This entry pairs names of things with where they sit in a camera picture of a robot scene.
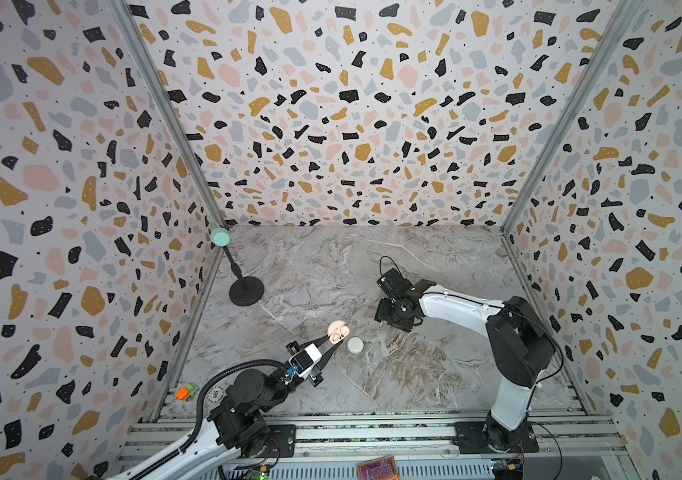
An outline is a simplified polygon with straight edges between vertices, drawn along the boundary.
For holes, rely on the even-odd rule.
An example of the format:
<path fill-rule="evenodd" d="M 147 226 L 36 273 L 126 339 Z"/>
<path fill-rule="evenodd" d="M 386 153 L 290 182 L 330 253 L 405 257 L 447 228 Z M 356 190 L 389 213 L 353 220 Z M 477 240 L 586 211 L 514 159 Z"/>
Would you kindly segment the pink earbud charging case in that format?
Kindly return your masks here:
<path fill-rule="evenodd" d="M 330 343 L 336 345 L 350 335 L 350 328 L 345 321 L 333 321 L 327 328 L 327 335 Z"/>

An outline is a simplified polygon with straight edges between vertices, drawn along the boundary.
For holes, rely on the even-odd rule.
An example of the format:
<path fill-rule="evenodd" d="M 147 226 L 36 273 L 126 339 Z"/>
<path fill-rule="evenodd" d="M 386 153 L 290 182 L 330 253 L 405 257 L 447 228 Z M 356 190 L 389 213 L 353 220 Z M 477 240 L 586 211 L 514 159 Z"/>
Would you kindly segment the white earbud charging case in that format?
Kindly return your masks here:
<path fill-rule="evenodd" d="M 364 349 L 364 342 L 359 337 L 351 337 L 346 341 L 348 351 L 353 355 L 360 354 Z"/>

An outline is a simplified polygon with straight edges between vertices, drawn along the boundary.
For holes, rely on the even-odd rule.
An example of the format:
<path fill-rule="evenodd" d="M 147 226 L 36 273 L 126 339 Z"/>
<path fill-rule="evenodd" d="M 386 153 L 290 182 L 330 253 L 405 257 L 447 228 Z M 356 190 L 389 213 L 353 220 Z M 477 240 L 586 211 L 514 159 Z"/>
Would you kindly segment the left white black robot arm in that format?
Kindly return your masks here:
<path fill-rule="evenodd" d="M 322 382 L 322 370 L 344 342 L 342 334 L 287 346 L 286 361 L 256 359 L 210 378 L 196 397 L 193 428 L 117 479 L 195 479 L 238 457 L 258 454 L 270 427 L 263 414 L 282 404 L 298 386 Z"/>

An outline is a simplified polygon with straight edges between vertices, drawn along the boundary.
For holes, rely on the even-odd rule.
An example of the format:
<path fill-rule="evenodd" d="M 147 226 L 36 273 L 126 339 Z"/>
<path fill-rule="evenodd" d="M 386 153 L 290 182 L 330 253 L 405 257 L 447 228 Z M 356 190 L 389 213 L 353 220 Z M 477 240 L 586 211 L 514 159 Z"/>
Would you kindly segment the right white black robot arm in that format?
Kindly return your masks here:
<path fill-rule="evenodd" d="M 506 301 L 481 299 L 425 279 L 412 283 L 396 268 L 381 274 L 377 285 L 385 295 L 376 310 L 377 322 L 410 332 L 425 319 L 437 319 L 487 340 L 501 381 L 485 431 L 500 438 L 520 431 L 535 388 L 559 353 L 528 301 L 519 296 Z"/>

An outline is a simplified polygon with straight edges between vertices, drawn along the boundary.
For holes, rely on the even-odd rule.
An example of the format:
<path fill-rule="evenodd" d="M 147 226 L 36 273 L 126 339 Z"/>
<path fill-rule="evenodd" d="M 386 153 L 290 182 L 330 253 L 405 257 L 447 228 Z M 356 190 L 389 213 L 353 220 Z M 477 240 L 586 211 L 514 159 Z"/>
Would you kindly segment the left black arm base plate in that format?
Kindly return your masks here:
<path fill-rule="evenodd" d="M 260 426 L 240 448 L 241 456 L 251 458 L 266 450 L 267 458 L 292 458 L 295 453 L 296 434 L 295 424 Z"/>

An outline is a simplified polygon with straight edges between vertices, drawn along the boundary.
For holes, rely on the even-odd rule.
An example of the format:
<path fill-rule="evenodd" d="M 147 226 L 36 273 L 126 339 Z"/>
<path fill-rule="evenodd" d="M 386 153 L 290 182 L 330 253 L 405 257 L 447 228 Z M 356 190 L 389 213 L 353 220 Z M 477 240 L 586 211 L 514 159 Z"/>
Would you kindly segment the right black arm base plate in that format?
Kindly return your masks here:
<path fill-rule="evenodd" d="M 490 422 L 456 422 L 452 443 L 461 454 L 537 453 L 539 445 L 530 423 L 524 420 L 513 431 L 504 429 L 493 418 Z"/>

